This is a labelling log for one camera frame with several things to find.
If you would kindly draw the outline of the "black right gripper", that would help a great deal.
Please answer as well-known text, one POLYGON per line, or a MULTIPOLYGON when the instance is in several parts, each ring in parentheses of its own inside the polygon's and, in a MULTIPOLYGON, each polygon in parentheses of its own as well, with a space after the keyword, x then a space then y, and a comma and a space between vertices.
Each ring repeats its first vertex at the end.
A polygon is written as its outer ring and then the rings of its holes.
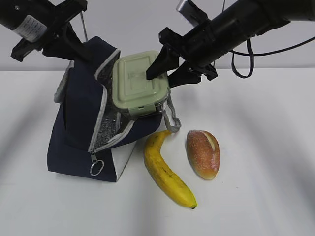
POLYGON ((218 74, 211 63, 249 39, 238 19, 207 20, 185 35, 166 27, 158 37, 163 47, 146 77, 152 80, 173 70, 168 76, 170 88, 198 84, 202 75, 208 80, 216 78, 218 74))

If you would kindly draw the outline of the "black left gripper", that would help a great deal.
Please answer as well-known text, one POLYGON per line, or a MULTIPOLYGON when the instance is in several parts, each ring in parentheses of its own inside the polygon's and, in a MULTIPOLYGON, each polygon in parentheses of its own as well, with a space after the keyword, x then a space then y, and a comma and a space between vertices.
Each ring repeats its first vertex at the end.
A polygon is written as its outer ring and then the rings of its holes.
POLYGON ((87 1, 65 0, 58 5, 48 0, 2 0, 0 23, 22 39, 11 57, 22 61, 32 51, 66 60, 93 60, 92 52, 80 41, 70 21, 86 11, 87 1))

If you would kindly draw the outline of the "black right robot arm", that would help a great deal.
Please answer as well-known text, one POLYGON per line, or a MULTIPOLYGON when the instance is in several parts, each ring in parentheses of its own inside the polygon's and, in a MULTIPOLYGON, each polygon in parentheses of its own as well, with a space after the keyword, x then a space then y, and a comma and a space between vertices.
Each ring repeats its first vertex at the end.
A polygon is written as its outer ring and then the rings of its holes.
POLYGON ((314 21, 313 0, 238 0, 214 19, 209 19, 195 3, 182 0, 177 6, 193 29, 181 36, 170 28, 159 33, 163 45, 153 64, 147 69, 148 80, 172 70, 168 77, 171 88, 201 82, 205 75, 211 81, 217 77, 212 62, 246 42, 250 71, 254 68, 254 53, 250 38, 281 28, 292 21, 314 21))

